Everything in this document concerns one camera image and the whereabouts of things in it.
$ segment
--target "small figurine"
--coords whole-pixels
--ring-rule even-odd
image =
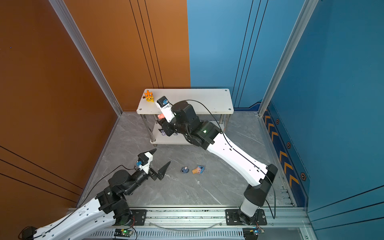
[[[146,93],[144,93],[144,95],[145,95],[145,99],[148,101],[148,102],[155,102],[154,100],[153,100],[153,94],[152,94],[152,92],[149,92],[149,90],[147,90],[147,92]]]
[[[194,170],[192,170],[192,173],[195,174],[202,174],[204,172],[205,167],[204,166],[197,166]]]
[[[183,167],[183,168],[181,169],[181,172],[182,172],[182,173],[187,173],[187,172],[189,172],[189,168],[188,168],[188,167]]]
[[[164,132],[163,129],[159,129],[159,131],[161,132],[161,135],[163,135],[163,136],[167,135],[167,134]]]

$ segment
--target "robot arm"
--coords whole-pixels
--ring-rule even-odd
[[[23,240],[80,240],[91,233],[115,224],[132,225],[133,213],[129,209],[124,195],[131,195],[145,180],[164,178],[170,164],[161,167],[158,172],[150,167],[156,149],[138,155],[137,170],[130,175],[119,170],[108,180],[109,186],[95,198],[82,204],[74,212],[41,228],[27,227],[21,234]]]
[[[219,156],[247,180],[249,185],[238,214],[241,222],[251,225],[258,206],[265,202],[277,167],[273,164],[267,166],[249,156],[212,122],[200,121],[192,105],[186,101],[172,105],[163,96],[156,101],[156,105],[164,115],[158,123],[167,136],[174,132],[182,134],[189,143]]]

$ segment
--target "vent grille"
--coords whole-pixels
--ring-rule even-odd
[[[195,231],[167,231],[167,230],[145,230],[137,231],[138,239],[147,239],[147,238],[231,238],[231,237],[242,237],[243,232],[239,230],[209,230],[204,232],[195,232]]]
[[[94,232],[86,239],[114,239],[114,228],[111,230],[102,230]],[[241,228],[214,228],[207,231],[169,231],[165,229],[156,228],[139,228],[137,229],[137,240],[151,240],[151,239],[244,239],[243,231]],[[131,237],[116,237],[116,239],[135,239],[136,233],[134,232]]]
[[[112,237],[113,233],[114,233],[114,229],[109,231],[97,231],[89,236],[90,237]]]

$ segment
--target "orange wall panel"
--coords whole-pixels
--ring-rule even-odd
[[[124,111],[146,88],[189,88],[187,1],[65,0]]]
[[[117,116],[49,1],[0,1],[0,29],[0,239],[12,240],[76,206]]]
[[[190,88],[187,1],[140,0],[140,5],[143,2],[147,4],[164,88]]]

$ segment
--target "white table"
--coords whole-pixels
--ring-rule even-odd
[[[233,104],[229,89],[145,89],[142,97],[147,90],[153,92],[155,102],[162,96],[165,96],[172,104],[187,99],[201,102],[212,114],[220,114],[219,124],[223,124],[225,116],[224,132],[229,122],[229,117],[233,114]],[[200,103],[195,101],[188,101],[188,103],[193,106],[196,114],[209,114]],[[170,137],[161,135],[161,132],[159,131],[161,126],[157,122],[154,124],[153,128],[149,127],[146,114],[153,115],[155,119],[157,119],[157,115],[161,114],[161,110],[155,103],[148,102],[145,98],[141,98],[136,112],[140,114],[144,121],[151,138],[151,144],[190,144],[181,134],[176,136],[172,135]]]

